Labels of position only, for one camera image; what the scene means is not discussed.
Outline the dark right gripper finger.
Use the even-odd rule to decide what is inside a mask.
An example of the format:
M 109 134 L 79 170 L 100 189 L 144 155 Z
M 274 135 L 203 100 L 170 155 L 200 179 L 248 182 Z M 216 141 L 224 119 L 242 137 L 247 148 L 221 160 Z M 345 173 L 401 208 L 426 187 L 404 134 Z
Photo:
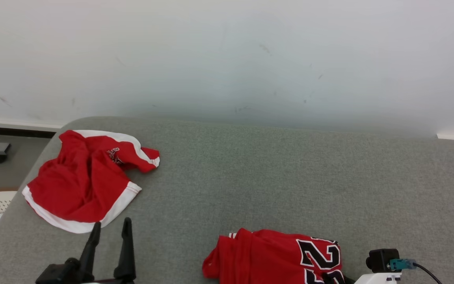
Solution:
M 322 273 L 324 284 L 354 284 L 355 280 L 344 276 L 342 273 Z

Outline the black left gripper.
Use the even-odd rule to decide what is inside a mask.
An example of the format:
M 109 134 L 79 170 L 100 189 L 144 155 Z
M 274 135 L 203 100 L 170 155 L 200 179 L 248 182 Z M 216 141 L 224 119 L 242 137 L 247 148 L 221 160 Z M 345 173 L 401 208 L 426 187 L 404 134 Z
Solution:
M 112 279 L 95 280 L 93 265 L 96 247 L 99 244 L 101 222 L 96 222 L 82 251 L 80 260 L 69 258 L 63 264 L 50 264 L 36 279 L 37 284 L 112 284 Z M 118 282 L 133 282 L 136 279 L 133 226 L 131 218 L 124 219 L 121 231 L 123 243 L 118 266 L 113 276 Z

